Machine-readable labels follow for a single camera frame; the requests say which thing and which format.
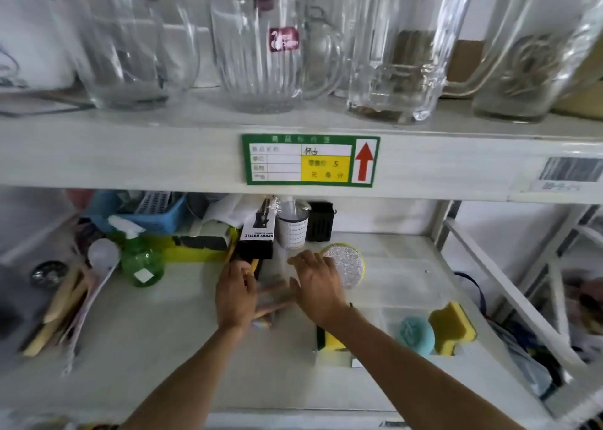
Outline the person's left hand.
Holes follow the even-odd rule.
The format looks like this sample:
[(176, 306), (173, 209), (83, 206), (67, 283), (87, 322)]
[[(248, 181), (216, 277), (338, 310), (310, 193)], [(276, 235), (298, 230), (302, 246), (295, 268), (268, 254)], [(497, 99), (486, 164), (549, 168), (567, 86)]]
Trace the person's left hand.
[(241, 338), (251, 326), (260, 304), (293, 297), (288, 285), (275, 292), (259, 290), (252, 266), (243, 260), (227, 263), (216, 285), (215, 306), (218, 331)]

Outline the person's right forearm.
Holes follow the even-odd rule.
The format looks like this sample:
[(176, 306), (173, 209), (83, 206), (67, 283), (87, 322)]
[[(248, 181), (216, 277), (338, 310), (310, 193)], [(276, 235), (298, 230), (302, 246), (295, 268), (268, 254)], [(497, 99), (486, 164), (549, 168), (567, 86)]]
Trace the person's right forearm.
[(360, 360), (412, 430), (525, 430), (356, 309), (335, 305), (314, 319)]

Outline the person's left forearm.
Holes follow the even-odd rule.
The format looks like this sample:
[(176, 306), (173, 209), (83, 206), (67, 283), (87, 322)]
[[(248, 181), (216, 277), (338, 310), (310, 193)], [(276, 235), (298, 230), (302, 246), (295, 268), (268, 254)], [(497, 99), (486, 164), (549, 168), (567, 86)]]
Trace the person's left forearm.
[(201, 430), (228, 360), (248, 326), (220, 326), (119, 426), (119, 430)]

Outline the round silver glitter sponge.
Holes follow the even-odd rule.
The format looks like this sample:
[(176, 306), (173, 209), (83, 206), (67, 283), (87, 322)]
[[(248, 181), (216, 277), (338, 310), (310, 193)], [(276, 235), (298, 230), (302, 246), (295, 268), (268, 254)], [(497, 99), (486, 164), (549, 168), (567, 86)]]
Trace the round silver glitter sponge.
[(332, 243), (320, 251), (322, 257), (334, 261), (344, 289), (353, 289), (366, 274), (366, 263), (362, 254), (347, 243)]

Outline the yellow green sponge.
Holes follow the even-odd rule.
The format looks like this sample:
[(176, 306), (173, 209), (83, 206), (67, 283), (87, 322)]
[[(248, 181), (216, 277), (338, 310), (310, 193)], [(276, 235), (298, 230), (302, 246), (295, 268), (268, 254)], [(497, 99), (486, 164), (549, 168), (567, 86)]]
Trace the yellow green sponge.
[(315, 327), (316, 352), (350, 352), (349, 349), (322, 327)]

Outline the black white spray bottle box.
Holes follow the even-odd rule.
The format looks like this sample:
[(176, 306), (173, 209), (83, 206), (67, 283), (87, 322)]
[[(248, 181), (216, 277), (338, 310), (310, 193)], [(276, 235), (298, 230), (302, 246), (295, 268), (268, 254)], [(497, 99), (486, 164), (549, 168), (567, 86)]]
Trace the black white spray bottle box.
[(235, 247), (238, 259), (252, 263), (254, 259), (273, 258), (276, 213), (274, 196), (264, 197), (261, 203), (254, 206), (252, 213), (244, 221)]

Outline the white plastic package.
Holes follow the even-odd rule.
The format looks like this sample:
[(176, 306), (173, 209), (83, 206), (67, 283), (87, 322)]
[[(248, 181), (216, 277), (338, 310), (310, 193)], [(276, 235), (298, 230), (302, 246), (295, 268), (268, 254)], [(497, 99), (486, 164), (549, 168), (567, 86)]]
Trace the white plastic package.
[(195, 218), (189, 230), (190, 237), (200, 236), (203, 226), (213, 220), (241, 228), (263, 202), (261, 195), (234, 193), (214, 202), (210, 202), (207, 195), (201, 192), (189, 192), (185, 199), (187, 208)]

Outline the green shelf price tag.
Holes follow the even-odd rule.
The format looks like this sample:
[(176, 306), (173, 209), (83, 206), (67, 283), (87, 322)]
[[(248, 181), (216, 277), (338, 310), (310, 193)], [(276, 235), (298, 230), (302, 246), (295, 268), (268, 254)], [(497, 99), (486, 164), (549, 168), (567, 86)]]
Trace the green shelf price tag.
[(248, 185), (371, 188), (381, 138), (327, 134), (243, 134)]

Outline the green spray bottle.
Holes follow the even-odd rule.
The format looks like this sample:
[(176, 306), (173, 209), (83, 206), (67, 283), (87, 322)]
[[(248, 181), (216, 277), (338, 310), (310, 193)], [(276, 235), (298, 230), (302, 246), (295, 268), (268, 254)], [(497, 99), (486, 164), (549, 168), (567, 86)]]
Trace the green spray bottle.
[(124, 235), (121, 245), (123, 274), (138, 288), (158, 283), (164, 275), (165, 264), (162, 253), (152, 249), (142, 237), (145, 228), (117, 215), (108, 217), (108, 223)]

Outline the blue plastic basket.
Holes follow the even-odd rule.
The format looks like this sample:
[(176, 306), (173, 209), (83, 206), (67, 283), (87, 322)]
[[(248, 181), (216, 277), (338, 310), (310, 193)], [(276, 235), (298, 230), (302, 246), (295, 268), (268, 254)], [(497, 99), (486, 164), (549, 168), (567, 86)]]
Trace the blue plastic basket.
[[(89, 218), (102, 233), (107, 235), (116, 231), (107, 219), (111, 215), (116, 215), (121, 206), (118, 192), (118, 190), (97, 190), (83, 213), (85, 218)], [(187, 213), (185, 197), (180, 197), (171, 208), (161, 214), (119, 214), (118, 216), (145, 228), (148, 233), (173, 235), (185, 220)]]

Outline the white plastic ladle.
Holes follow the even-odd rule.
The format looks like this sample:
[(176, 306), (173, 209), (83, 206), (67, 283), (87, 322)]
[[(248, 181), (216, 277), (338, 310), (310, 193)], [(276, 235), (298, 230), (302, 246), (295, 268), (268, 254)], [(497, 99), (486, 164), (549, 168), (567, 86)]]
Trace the white plastic ladle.
[(82, 281), (85, 289), (83, 302), (76, 304), (77, 311), (58, 340), (58, 344), (63, 345), (65, 351), (62, 376), (67, 376), (72, 372), (84, 323), (101, 290), (116, 270), (119, 259), (120, 251), (117, 244), (107, 238), (95, 240), (88, 247), (87, 263), (89, 266), (84, 268), (84, 272), (88, 272), (90, 277), (86, 276)]

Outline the ribbed glass pitcher red label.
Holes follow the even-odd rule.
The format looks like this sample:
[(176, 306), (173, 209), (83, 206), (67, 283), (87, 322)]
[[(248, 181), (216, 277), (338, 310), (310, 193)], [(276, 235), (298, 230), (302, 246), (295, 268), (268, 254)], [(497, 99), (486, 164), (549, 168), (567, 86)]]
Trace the ribbed glass pitcher red label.
[(343, 36), (315, 0), (207, 0), (222, 91), (245, 113), (284, 113), (331, 94)]

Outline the small metal strainer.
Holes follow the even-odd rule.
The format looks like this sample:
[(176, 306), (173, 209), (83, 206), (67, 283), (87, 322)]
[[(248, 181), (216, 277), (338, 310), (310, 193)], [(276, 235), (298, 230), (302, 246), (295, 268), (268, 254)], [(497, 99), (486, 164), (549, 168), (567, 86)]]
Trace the small metal strainer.
[(29, 275), (35, 288), (56, 290), (68, 274), (69, 266), (60, 260), (47, 260), (36, 265)]

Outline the tall clear glass mug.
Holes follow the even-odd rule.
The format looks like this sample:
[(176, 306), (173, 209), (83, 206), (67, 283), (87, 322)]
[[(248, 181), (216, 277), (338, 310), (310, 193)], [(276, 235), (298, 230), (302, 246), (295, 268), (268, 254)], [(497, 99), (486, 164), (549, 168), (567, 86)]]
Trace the tall clear glass mug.
[(426, 121), (447, 81), (470, 0), (361, 0), (347, 109), (367, 119)]

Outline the white side rack frame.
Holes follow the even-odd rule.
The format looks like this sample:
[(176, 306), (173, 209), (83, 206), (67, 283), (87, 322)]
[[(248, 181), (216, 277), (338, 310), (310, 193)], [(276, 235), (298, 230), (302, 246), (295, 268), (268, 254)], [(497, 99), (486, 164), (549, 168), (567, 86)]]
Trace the white side rack frame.
[(441, 251), (451, 233), (473, 261), (496, 283), (504, 302), (494, 312), (506, 323), (520, 317), (562, 368), (566, 383), (544, 401), (554, 430), (577, 430), (603, 411), (603, 352), (590, 363), (572, 349), (561, 259), (583, 236), (603, 249), (603, 235), (592, 228), (603, 204), (572, 205), (557, 231), (547, 240), (525, 278), (514, 284), (456, 220), (460, 200), (439, 201), (431, 239)]

